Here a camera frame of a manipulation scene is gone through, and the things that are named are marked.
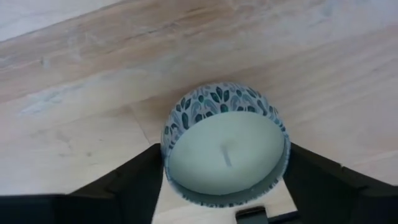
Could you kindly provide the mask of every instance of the wood grain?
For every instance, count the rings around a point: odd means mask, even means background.
[[[396,11],[393,0],[121,1],[0,42],[0,194],[79,188],[159,142],[183,94],[220,81],[264,94],[293,142],[396,185]],[[255,204],[295,209],[283,183],[244,207]],[[154,222],[232,223],[240,208],[191,205],[165,181]]]

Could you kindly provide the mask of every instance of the candle wick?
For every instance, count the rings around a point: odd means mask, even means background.
[[[225,146],[221,147],[221,152],[223,153],[226,166],[232,167],[231,159],[229,159],[228,150]]]

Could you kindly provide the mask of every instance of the black holder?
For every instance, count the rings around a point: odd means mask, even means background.
[[[150,224],[162,179],[160,144],[154,144],[71,194],[0,197],[0,222]],[[284,180],[298,212],[268,219],[265,210],[257,208],[254,212],[238,213],[237,222],[398,223],[397,187],[342,167],[295,144]]]

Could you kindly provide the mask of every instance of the candle wax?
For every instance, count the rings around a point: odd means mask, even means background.
[[[230,194],[264,179],[283,150],[282,131],[265,116],[244,111],[216,114],[182,134],[171,152],[170,175],[195,192]]]

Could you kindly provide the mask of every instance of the wooden table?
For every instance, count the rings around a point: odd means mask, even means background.
[[[97,179],[159,142],[184,93],[218,81],[267,96],[293,142],[398,184],[395,0],[115,2],[0,42],[0,194]],[[254,204],[295,210],[283,183]],[[241,208],[189,204],[165,182],[154,223],[233,223]]]

